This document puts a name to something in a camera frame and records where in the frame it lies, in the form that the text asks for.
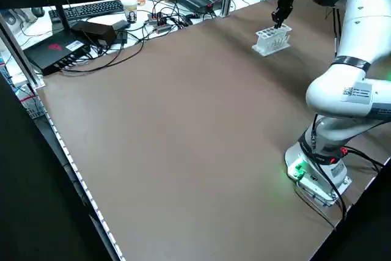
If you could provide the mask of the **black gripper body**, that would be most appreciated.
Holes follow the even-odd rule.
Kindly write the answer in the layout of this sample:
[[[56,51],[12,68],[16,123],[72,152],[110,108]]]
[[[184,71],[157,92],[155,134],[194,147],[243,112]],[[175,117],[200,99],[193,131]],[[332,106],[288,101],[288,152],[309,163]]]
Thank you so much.
[[[291,13],[293,10],[294,0],[278,0],[277,1],[277,13]]]

